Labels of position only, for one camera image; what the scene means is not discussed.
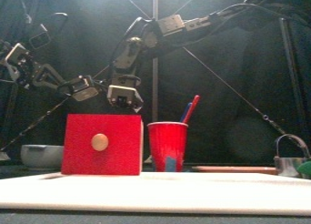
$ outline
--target black backdrop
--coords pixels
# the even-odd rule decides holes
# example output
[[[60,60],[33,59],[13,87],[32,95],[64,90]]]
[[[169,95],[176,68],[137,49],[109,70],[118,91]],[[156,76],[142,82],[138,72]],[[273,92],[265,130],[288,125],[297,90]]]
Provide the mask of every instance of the black backdrop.
[[[69,16],[61,34],[50,44],[34,51],[36,61],[49,63],[65,80],[78,75],[96,75],[106,66],[112,50],[133,20],[150,18],[153,0],[24,0],[28,13],[36,23],[56,12]],[[202,17],[242,0],[157,0],[158,18],[180,14],[182,19]],[[18,0],[1,4],[0,37],[18,42],[26,25]],[[300,36],[304,42],[308,31]],[[308,142],[308,132],[301,129],[296,110],[291,72],[285,57],[278,21],[246,32],[229,29],[204,38],[186,49],[196,55],[212,72],[181,48],[158,58],[157,120],[178,121],[184,106],[196,94],[200,102],[189,121],[185,162],[212,164],[270,164],[274,139],[278,133],[262,121],[240,97],[212,74],[216,73],[244,98],[274,120],[288,133]],[[309,61],[301,68],[308,74]],[[1,77],[6,71],[1,68]],[[141,64],[138,92],[144,100],[140,111],[144,123],[144,153],[149,155],[145,125],[152,121],[152,62]],[[41,117],[61,98],[48,88],[18,88],[13,110],[6,109],[10,84],[1,84],[2,139],[10,140]],[[4,125],[5,111],[13,117]],[[122,114],[124,109],[110,108],[104,95],[84,102],[70,100],[46,120],[18,140],[9,150],[20,157],[21,144],[62,144],[68,113]],[[288,146],[287,156],[300,155]]]

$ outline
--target red cup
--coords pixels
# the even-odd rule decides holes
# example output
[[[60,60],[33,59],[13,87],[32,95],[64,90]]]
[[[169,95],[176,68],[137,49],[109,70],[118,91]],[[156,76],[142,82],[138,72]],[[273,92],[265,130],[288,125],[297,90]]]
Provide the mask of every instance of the red cup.
[[[182,171],[188,125],[181,122],[148,124],[149,147],[154,171]]]

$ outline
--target red cube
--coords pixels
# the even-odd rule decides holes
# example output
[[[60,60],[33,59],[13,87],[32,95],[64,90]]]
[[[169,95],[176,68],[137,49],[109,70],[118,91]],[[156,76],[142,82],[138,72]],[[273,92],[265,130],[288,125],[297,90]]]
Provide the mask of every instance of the red cube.
[[[61,174],[140,175],[141,138],[138,115],[69,114]]]

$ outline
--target red pen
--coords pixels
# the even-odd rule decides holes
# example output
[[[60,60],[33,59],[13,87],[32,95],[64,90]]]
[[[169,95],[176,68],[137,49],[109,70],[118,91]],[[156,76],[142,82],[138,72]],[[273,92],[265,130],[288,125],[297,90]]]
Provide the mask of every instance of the red pen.
[[[189,106],[188,112],[185,114],[185,118],[182,119],[184,124],[188,123],[189,117],[190,117],[193,110],[196,108],[197,101],[198,101],[198,96],[194,96],[193,101],[192,101],[192,105]]]

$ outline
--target vertical pole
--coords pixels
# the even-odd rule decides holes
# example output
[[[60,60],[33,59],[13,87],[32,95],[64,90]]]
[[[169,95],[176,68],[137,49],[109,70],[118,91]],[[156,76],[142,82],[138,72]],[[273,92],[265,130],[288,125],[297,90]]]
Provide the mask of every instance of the vertical pole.
[[[157,20],[158,0],[153,0],[153,19]],[[152,122],[157,121],[157,58],[152,61]]]
[[[300,129],[303,131],[301,134],[309,140],[309,133],[307,129],[307,120],[305,120],[307,114],[305,114],[305,107],[304,107],[304,102],[303,102],[304,87],[300,84],[300,78],[299,78],[299,67],[296,65],[296,58],[295,58],[295,52],[293,52],[291,26],[285,19],[278,19],[278,23],[280,23],[280,31],[281,31],[283,44],[284,44],[284,49],[285,49],[285,57],[287,57],[287,62],[288,62],[289,74],[291,74],[291,86],[292,86],[292,92],[293,92],[293,97],[295,97],[299,124],[300,124]]]

